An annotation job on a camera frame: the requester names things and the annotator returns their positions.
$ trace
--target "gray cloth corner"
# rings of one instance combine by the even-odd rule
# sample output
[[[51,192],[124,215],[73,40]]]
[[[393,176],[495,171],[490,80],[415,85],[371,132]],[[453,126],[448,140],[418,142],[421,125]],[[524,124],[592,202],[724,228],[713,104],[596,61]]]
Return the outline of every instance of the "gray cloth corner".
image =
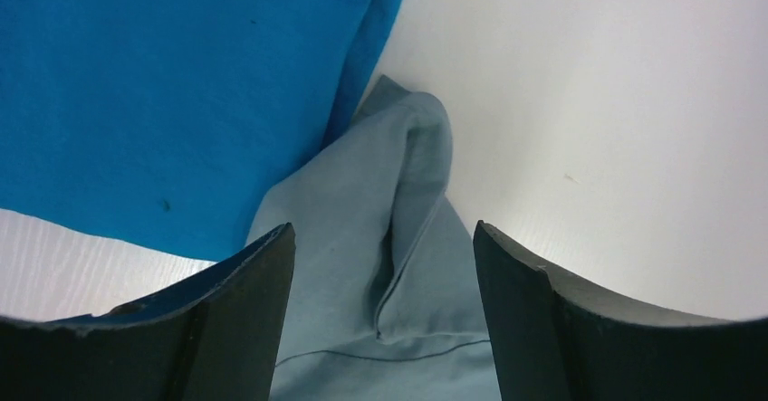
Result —
[[[500,399],[472,241],[445,197],[443,106],[382,77],[355,124],[275,186],[249,242],[293,223],[271,399]]]

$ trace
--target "gray fabric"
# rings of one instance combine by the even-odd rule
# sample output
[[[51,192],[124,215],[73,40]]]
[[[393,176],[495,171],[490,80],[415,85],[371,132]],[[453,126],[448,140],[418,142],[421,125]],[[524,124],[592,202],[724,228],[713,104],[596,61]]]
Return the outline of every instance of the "gray fabric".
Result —
[[[249,241],[297,235],[271,399],[500,399],[450,163],[440,102],[382,78],[350,131],[267,194]]]

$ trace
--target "blue cloth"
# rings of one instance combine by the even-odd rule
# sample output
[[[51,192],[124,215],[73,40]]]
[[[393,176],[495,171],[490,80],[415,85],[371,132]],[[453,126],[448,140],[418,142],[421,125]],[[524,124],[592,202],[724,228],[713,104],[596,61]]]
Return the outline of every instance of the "blue cloth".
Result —
[[[385,78],[359,116],[249,234],[296,230],[270,399],[499,400],[472,240],[445,197],[445,111]]]
[[[398,4],[0,0],[0,207],[228,257],[346,128]]]

